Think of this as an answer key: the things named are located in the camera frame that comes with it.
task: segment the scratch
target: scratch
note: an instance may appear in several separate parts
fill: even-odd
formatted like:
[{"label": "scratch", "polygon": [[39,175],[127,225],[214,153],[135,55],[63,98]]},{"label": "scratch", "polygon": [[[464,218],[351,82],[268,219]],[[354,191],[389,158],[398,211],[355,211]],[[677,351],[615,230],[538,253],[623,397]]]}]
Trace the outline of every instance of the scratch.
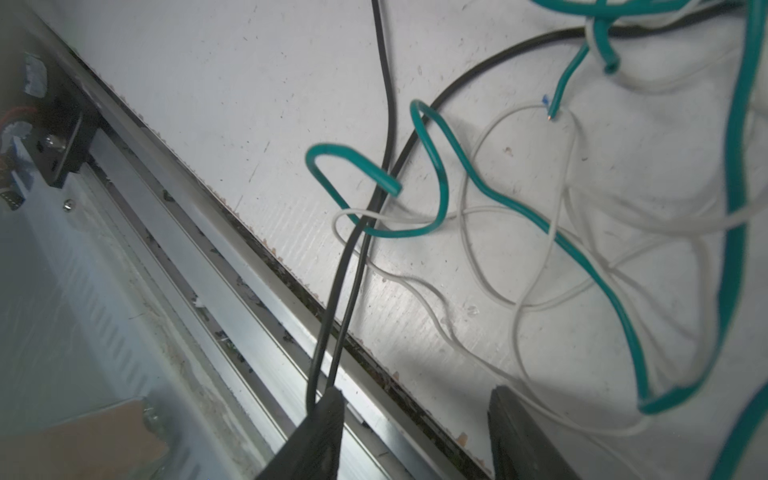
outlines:
[{"label": "scratch", "polygon": [[259,167],[259,165],[255,166],[255,168],[253,169],[253,173],[250,175],[250,178],[248,179],[248,183],[250,183],[250,181],[251,181],[251,180],[253,180],[253,175],[255,175],[255,174],[256,174],[256,169],[257,169],[258,167]]}]

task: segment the silver screw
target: silver screw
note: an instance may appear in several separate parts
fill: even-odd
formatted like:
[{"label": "silver screw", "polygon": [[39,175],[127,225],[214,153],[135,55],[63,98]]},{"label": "silver screw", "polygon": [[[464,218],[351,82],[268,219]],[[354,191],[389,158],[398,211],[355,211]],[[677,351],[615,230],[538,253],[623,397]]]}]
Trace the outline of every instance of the silver screw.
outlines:
[{"label": "silver screw", "polygon": [[63,140],[61,137],[58,137],[53,134],[49,134],[45,136],[45,146],[56,151],[67,150],[67,142]]}]

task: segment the scratched white surface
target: scratched white surface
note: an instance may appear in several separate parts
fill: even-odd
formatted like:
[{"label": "scratched white surface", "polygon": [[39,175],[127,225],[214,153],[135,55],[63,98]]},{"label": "scratched white surface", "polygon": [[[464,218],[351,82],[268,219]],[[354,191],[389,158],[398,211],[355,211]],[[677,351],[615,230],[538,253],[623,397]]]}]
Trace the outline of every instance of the scratched white surface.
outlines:
[{"label": "scratched white surface", "polygon": [[[263,241],[311,292],[324,301],[341,246],[329,220],[336,205],[309,175],[303,154],[316,142],[350,144],[380,161],[386,105],[367,2],[233,0],[37,0],[40,15],[90,67],[156,131],[176,155]],[[408,103],[428,103],[467,68],[503,48],[576,19],[521,0],[385,2],[385,22],[398,105],[398,145],[412,130]],[[649,76],[720,51],[741,35],[741,20],[721,18],[687,31],[617,46],[625,61]],[[551,95],[576,52],[567,43],[509,61],[473,82],[444,112],[458,135],[472,141],[502,108]],[[599,183],[658,213],[690,208],[713,175],[737,68],[732,57],[674,93],[648,97],[622,90],[589,59],[571,80],[565,103],[588,135],[571,175]],[[766,125],[755,125],[750,180],[766,180]],[[503,122],[480,152],[480,171],[500,190],[551,211],[555,158],[562,139],[543,111]],[[452,196],[460,167],[445,153]],[[363,206],[369,180],[341,161],[321,167],[353,205]],[[402,175],[400,201],[433,212],[434,174],[422,151]],[[476,192],[470,204],[488,204]],[[590,212],[607,257],[638,233]],[[534,268],[538,240],[530,224],[512,217],[471,218],[472,242],[496,288],[518,295]],[[768,377],[766,214],[750,230],[750,259],[738,317],[701,393],[661,415],[632,439],[609,439],[649,478],[704,478],[737,413]],[[708,239],[719,259],[720,238]],[[428,237],[379,240],[376,261],[393,272],[433,283],[447,299],[461,341],[486,359],[517,372],[508,346],[508,312],[486,299],[462,258],[458,232],[447,223]],[[695,328],[697,268],[685,243],[672,243],[624,270],[681,324]],[[540,299],[581,278],[561,252],[535,292]],[[438,305],[437,299],[429,297]],[[366,282],[353,335],[468,452],[491,468],[485,411],[495,381],[451,351],[418,303],[376,276]],[[677,360],[689,340],[637,303]],[[604,297],[589,290],[555,310],[530,314],[521,348],[539,391],[589,425],[623,425],[634,411],[634,383],[621,328]],[[626,478],[614,460],[579,435],[542,421],[584,478]],[[740,471],[753,478],[768,468],[763,427]]]}]

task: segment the white tabletop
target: white tabletop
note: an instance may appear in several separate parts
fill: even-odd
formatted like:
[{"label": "white tabletop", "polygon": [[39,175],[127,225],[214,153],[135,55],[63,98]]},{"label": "white tabletop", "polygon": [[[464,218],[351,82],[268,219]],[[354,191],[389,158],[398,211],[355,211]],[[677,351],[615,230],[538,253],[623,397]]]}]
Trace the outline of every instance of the white tabletop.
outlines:
[{"label": "white tabletop", "polygon": [[[166,143],[293,275],[325,302],[342,247],[329,222],[337,211],[304,165],[318,142],[348,144],[376,163],[386,138],[386,103],[368,2],[254,2],[231,0],[37,0],[42,18]],[[398,147],[412,131],[408,104],[429,103],[463,71],[531,36],[578,23],[522,0],[385,2],[384,20],[398,105]],[[625,62],[649,77],[721,51],[739,38],[740,18],[719,18],[659,38],[617,41]],[[498,66],[463,89],[443,109],[469,145],[503,108],[551,94],[578,49],[568,42]],[[723,127],[738,56],[715,65],[668,94],[648,96],[606,79],[589,58],[564,96],[581,120],[588,145],[571,176],[599,184],[660,214],[681,212],[720,163]],[[768,148],[756,125],[750,181],[766,180],[760,163]],[[554,176],[564,143],[544,111],[502,122],[478,156],[478,169],[495,188],[549,215]],[[451,210],[461,178],[455,155],[435,134],[451,187]],[[401,180],[399,202],[433,213],[437,182],[417,148]],[[352,204],[364,207],[372,182],[337,159],[320,166]],[[469,203],[492,204],[470,189]],[[617,256],[641,238],[636,230],[586,209],[598,248]],[[515,298],[535,267],[545,235],[525,220],[497,214],[470,218],[481,265],[497,290]],[[734,419],[768,377],[768,217],[750,229],[743,300],[710,380],[686,405],[661,415],[645,433],[606,442],[649,478],[705,478]],[[342,231],[351,231],[343,221]],[[720,238],[707,238],[720,258]],[[509,311],[472,281],[455,222],[426,236],[377,240],[375,261],[417,276],[447,300],[429,301],[452,322],[473,352],[517,375],[508,341]],[[680,323],[695,329],[697,265],[683,241],[671,243],[623,271],[647,288]],[[536,289],[543,299],[583,277],[556,251]],[[348,277],[349,289],[352,274]],[[637,299],[632,289],[628,289]],[[647,303],[641,315],[674,359],[693,343],[676,333]],[[497,381],[452,351],[402,287],[369,274],[352,334],[434,419],[490,471],[485,417]],[[617,318],[598,289],[556,309],[525,316],[521,351],[548,400],[586,425],[625,425],[635,413],[631,361]],[[628,478],[624,467],[584,437],[540,422],[584,478]],[[760,430],[744,461],[744,478],[764,472],[768,446]]]}]

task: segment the bolt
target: bolt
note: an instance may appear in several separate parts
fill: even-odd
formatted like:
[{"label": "bolt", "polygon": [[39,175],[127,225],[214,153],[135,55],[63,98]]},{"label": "bolt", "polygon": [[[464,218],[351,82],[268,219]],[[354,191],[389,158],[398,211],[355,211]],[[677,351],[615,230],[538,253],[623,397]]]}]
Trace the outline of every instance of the bolt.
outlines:
[{"label": "bolt", "polygon": [[49,134],[45,137],[45,146],[56,151],[64,151],[67,149],[67,142],[62,140],[61,137]]}]

